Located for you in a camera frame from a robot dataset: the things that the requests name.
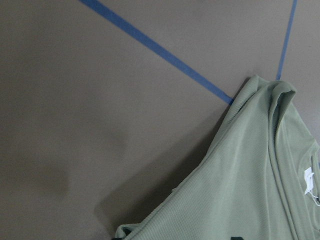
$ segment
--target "green cloth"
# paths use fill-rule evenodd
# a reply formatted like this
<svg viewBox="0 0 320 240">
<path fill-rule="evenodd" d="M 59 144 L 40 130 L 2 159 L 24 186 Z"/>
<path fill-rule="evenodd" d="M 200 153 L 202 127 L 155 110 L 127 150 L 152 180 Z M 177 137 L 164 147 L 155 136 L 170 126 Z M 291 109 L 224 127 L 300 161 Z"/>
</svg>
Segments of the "green cloth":
<svg viewBox="0 0 320 240">
<path fill-rule="evenodd" d="M 304 179 L 312 167 L 317 196 L 319 146 L 292 104 L 295 93 L 289 83 L 252 77 L 200 165 L 115 237 L 129 230 L 125 240 L 319 240 L 320 206 L 305 195 Z"/>
</svg>

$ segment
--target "gray surface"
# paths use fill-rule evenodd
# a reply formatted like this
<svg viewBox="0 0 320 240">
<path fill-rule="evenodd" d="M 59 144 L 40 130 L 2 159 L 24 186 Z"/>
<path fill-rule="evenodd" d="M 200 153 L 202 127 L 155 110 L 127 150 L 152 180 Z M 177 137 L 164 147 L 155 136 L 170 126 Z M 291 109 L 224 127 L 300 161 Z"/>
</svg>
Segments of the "gray surface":
<svg viewBox="0 0 320 240">
<path fill-rule="evenodd" d="M 102 2 L 232 97 L 275 79 L 292 4 Z M 318 142 L 319 10 L 299 1 L 282 75 Z M 3 1 L 0 24 L 1 239 L 110 239 L 202 160 L 227 104 L 79 1 Z"/>
</svg>

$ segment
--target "white tag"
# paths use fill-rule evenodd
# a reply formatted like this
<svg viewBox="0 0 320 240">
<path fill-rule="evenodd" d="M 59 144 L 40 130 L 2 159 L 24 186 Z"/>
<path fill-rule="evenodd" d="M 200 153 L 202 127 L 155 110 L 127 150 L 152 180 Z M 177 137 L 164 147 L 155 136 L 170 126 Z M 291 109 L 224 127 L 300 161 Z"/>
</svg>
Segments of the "white tag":
<svg viewBox="0 0 320 240">
<path fill-rule="evenodd" d="M 306 190 L 304 192 L 304 195 L 306 195 L 307 193 L 312 193 L 312 189 L 314 188 L 313 175 L 314 173 L 312 172 L 311 167 L 304 171 L 304 180 L 306 183 Z"/>
</svg>

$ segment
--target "clothing tag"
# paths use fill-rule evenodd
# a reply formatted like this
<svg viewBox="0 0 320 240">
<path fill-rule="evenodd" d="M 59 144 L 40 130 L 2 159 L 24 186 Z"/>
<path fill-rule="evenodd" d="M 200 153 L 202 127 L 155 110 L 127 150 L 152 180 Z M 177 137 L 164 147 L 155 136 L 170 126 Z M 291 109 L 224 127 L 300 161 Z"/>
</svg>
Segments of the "clothing tag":
<svg viewBox="0 0 320 240">
<path fill-rule="evenodd" d="M 312 189 L 314 188 L 314 180 L 313 180 L 313 175 L 315 173 L 312 172 L 312 168 L 309 167 L 307 170 L 304 171 L 304 180 L 306 183 L 306 190 L 304 192 L 304 195 L 307 193 L 312 193 Z"/>
</svg>

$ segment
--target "blue line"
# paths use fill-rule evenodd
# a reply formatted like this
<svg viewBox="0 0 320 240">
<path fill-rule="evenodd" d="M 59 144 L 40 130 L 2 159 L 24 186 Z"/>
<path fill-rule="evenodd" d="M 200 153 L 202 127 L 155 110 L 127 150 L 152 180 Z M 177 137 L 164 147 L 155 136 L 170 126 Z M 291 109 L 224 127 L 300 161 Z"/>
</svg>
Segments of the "blue line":
<svg viewBox="0 0 320 240">
<path fill-rule="evenodd" d="M 162 46 L 160 46 L 158 43 L 153 41 L 150 37 L 142 33 L 140 30 L 135 28 L 129 22 L 124 20 L 122 17 L 117 15 L 115 12 L 110 10 L 108 7 L 104 6 L 102 3 L 100 3 L 97 0 L 80 0 L 80 1 L 85 5 L 87 5 L 89 8 L 91 8 L 92 10 L 94 10 L 95 12 L 97 12 L 98 14 L 100 14 L 102 17 L 109 20 L 111 23 L 113 23 L 114 25 L 116 25 L 117 27 L 125 31 L 131 37 L 138 40 L 147 48 L 149 48 L 150 50 L 158 54 L 164 60 L 166 60 L 173 66 L 175 66 L 177 69 L 179 69 L 186 75 L 188 75 L 190 78 L 192 78 L 193 80 L 201 84 L 203 87 L 205 87 L 206 89 L 208 89 L 209 91 L 217 95 L 227 104 L 231 105 L 233 103 L 234 100 L 231 97 L 229 97 L 227 94 L 225 94 L 220 88 L 212 84 L 205 77 L 197 73 L 187 64 L 185 64 L 183 61 L 178 59 L 168 50 L 164 49 Z"/>
<path fill-rule="evenodd" d="M 288 27 L 286 29 L 286 34 L 285 34 L 284 43 L 283 43 L 283 47 L 282 47 L 282 52 L 281 52 L 281 58 L 280 58 L 280 62 L 279 62 L 278 72 L 276 74 L 276 80 L 280 80 L 280 78 L 281 78 L 282 68 L 283 68 L 284 62 L 285 62 L 285 57 L 286 57 L 286 52 L 287 52 L 287 47 L 288 47 L 288 42 L 289 42 L 289 37 L 290 37 L 290 32 L 291 32 L 291 27 L 292 27 L 292 23 L 294 21 L 297 2 L 298 2 L 298 0 L 293 0 L 293 3 L 292 3 L 289 23 L 288 23 Z"/>
</svg>

